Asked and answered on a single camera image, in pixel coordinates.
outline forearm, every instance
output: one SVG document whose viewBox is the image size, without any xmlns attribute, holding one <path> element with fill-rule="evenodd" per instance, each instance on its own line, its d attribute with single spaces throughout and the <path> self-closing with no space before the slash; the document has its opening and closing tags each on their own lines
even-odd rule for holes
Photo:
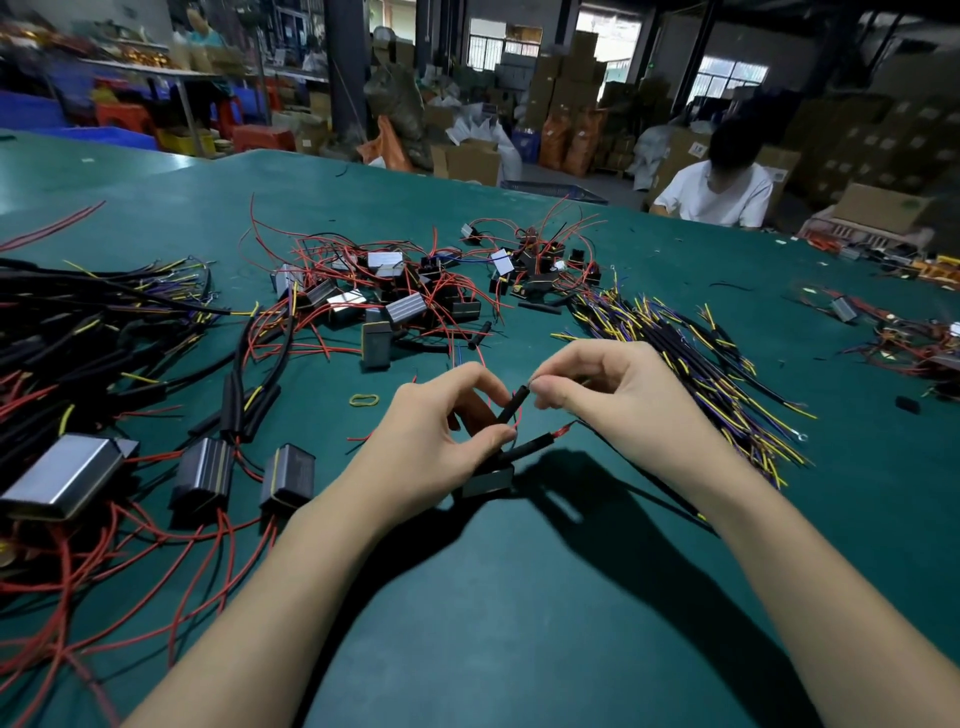
<svg viewBox="0 0 960 728">
<path fill-rule="evenodd" d="M 955 724 L 956 666 L 746 461 L 711 480 L 682 490 L 746 573 L 825 723 Z"/>
<path fill-rule="evenodd" d="M 381 523 L 340 481 L 300 509 L 247 586 L 127 724 L 288 725 Z"/>
</svg>

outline orange bag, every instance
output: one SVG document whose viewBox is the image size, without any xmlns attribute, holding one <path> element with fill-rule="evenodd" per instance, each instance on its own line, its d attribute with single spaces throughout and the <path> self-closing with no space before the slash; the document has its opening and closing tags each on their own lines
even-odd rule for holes
<svg viewBox="0 0 960 728">
<path fill-rule="evenodd" d="M 567 174 L 584 177 L 593 162 L 593 156 L 600 146 L 600 137 L 607 123 L 606 109 L 585 109 L 577 119 L 577 132 L 570 142 L 570 150 L 564 160 L 564 171 Z"/>
<path fill-rule="evenodd" d="M 570 117 L 566 114 L 550 114 L 540 132 L 541 167 L 560 170 L 564 166 L 566 144 L 570 138 Z"/>
<path fill-rule="evenodd" d="M 380 136 L 357 147 L 357 152 L 363 158 L 363 163 L 370 164 L 377 157 L 383 157 L 387 169 L 394 169 L 397 172 L 413 172 L 414 165 L 407 157 L 403 145 L 400 144 L 390 119 L 381 114 L 376 118 L 376 125 L 380 128 Z"/>
</svg>

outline black hair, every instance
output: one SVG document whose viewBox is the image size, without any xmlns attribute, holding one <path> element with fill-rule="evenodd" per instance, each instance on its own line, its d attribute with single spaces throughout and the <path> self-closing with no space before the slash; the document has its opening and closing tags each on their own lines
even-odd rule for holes
<svg viewBox="0 0 960 728">
<path fill-rule="evenodd" d="M 756 122 L 728 119 L 710 138 L 710 163 L 720 170 L 744 169 L 756 161 L 763 135 Z"/>
</svg>

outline green workbench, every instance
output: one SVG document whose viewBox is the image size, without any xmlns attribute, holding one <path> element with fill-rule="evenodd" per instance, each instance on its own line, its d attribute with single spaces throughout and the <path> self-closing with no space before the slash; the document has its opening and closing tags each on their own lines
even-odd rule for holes
<svg viewBox="0 0 960 728">
<path fill-rule="evenodd" d="M 205 159 L 70 141 L 0 129 L 0 215 L 37 206 L 50 193 L 89 189 L 170 172 Z"/>
<path fill-rule="evenodd" d="M 69 258 L 100 269 L 132 268 L 156 257 L 215 259 L 217 303 L 246 310 L 272 297 L 267 273 L 254 264 L 269 267 L 268 258 L 251 235 L 238 248 L 251 224 L 254 194 L 257 218 L 275 228 L 423 246 L 434 226 L 441 245 L 456 244 L 469 220 L 538 224 L 556 202 L 252 152 L 95 192 L 51 196 L 41 213 L 0 218 L 0 239 L 106 199 L 94 217 L 24 255 L 47 265 Z M 874 277 L 875 265 L 838 260 L 801 240 L 627 209 L 572 206 L 556 225 L 593 213 L 606 220 L 587 233 L 605 266 L 604 283 L 615 266 L 624 291 L 657 296 L 688 315 L 709 303 L 761 380 L 819 416 L 813 421 L 781 410 L 808 435 L 803 453 L 816 464 L 783 467 L 786 496 L 924 634 L 960 659 L 954 450 L 960 407 L 927 398 L 919 416 L 897 409 L 896 395 L 919 400 L 924 383 L 865 366 L 856 355 L 835 355 L 867 340 L 868 328 L 845 326 L 784 299 L 806 282 L 903 316 L 953 320 L 960 318 L 957 294 Z M 289 238 L 262 232 L 275 251 L 289 250 Z M 487 274 L 482 265 L 458 270 L 467 268 L 478 279 Z M 709 286 L 721 280 L 753 290 Z M 516 388 L 560 347 L 549 333 L 563 328 L 574 330 L 567 313 L 511 309 L 506 325 L 497 327 L 501 335 L 484 348 L 487 365 Z M 235 326 L 211 333 L 184 370 L 228 351 L 236 335 Z M 329 338 L 355 345 L 359 333 L 349 328 Z M 321 355 L 296 358 L 250 455 L 262 462 L 286 442 L 308 449 L 317 456 L 319 491 L 348 462 L 352 443 L 346 438 L 371 431 L 399 384 L 448 366 L 441 354 L 417 354 L 395 361 L 388 372 L 361 374 L 357 357 L 348 354 L 330 362 Z M 170 402 L 183 404 L 182 421 L 132 423 L 129 432 L 141 438 L 142 452 L 170 449 L 187 426 L 216 409 L 221 381 L 213 376 Z M 383 401 L 351 408 L 353 393 L 376 393 Z M 568 419 L 525 407 L 520 441 Z M 162 470 L 155 467 L 145 477 Z M 316 694 L 304 708 L 308 725 L 780 726 L 813 720 L 769 620 L 723 544 L 634 493 L 659 494 L 591 433 L 574 427 L 543 455 L 521 461 L 517 482 L 522 497 L 445 503 L 402 526 L 374 554 L 335 627 L 336 649 L 327 650 L 318 668 L 311 688 Z M 144 501 L 161 523 L 168 489 L 161 485 Z M 234 522 L 255 516 L 258 494 L 259 485 L 237 471 L 229 505 Z M 238 563 L 253 551 L 254 530 L 238 537 Z M 110 639 L 168 624 L 207 548 L 194 549 L 157 597 Z M 124 615 L 179 552 L 165 547 L 93 589 L 76 609 L 71 641 Z M 215 591 L 212 581 L 204 578 L 198 591 Z M 200 598 L 194 595 L 191 603 Z M 5 617 L 0 640 L 33 634 L 47 614 L 25 610 Z M 196 625 L 187 643 L 204 625 Z M 126 715 L 164 674 L 166 639 L 86 662 Z M 40 675 L 19 694 L 2 696 L 0 722 L 29 701 Z M 65 672 L 41 723 L 93 726 L 103 719 L 85 687 Z"/>
</svg>

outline hand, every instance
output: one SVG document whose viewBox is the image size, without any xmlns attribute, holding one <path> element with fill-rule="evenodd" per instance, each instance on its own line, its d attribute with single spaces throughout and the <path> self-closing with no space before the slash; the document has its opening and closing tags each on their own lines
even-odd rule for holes
<svg viewBox="0 0 960 728">
<path fill-rule="evenodd" d="M 474 388 L 501 407 L 510 392 L 476 362 L 424 384 L 404 384 L 373 434 L 337 480 L 362 498 L 387 527 L 436 505 L 494 452 L 516 437 Z M 463 421 L 472 439 L 456 443 L 451 429 Z"/>
<path fill-rule="evenodd" d="M 646 343 L 574 341 L 540 365 L 530 389 L 538 409 L 576 415 L 631 462 L 674 484 L 709 480 L 717 458 L 741 459 Z"/>
</svg>

